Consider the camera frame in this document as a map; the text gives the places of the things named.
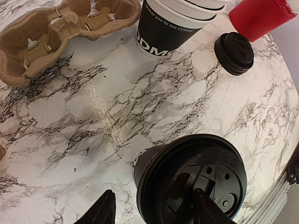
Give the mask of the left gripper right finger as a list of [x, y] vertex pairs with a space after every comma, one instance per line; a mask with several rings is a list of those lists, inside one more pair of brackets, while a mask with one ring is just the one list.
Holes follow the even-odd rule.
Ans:
[[234, 224], [202, 189], [195, 189], [193, 197], [194, 224]]

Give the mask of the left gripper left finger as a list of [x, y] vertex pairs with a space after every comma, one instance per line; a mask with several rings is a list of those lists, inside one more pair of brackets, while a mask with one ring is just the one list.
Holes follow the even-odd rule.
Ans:
[[108, 189], [77, 221], [77, 224], [115, 224], [115, 193]]

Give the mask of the black cup lid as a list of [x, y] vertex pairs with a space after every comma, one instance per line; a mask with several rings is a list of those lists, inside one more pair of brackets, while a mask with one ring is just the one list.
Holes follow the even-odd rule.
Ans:
[[238, 150], [213, 134], [181, 137], [158, 155], [154, 178], [137, 188], [139, 213], [147, 224], [192, 224], [193, 194], [202, 189], [233, 219], [247, 190]]

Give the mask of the single black paper cup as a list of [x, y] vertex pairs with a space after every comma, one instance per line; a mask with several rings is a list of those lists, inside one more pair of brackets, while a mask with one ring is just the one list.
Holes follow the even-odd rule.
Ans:
[[136, 187], [144, 185], [144, 182], [150, 182], [154, 178], [154, 169], [157, 164], [158, 155], [162, 153], [168, 145], [157, 145], [142, 150], [133, 162], [133, 179]]

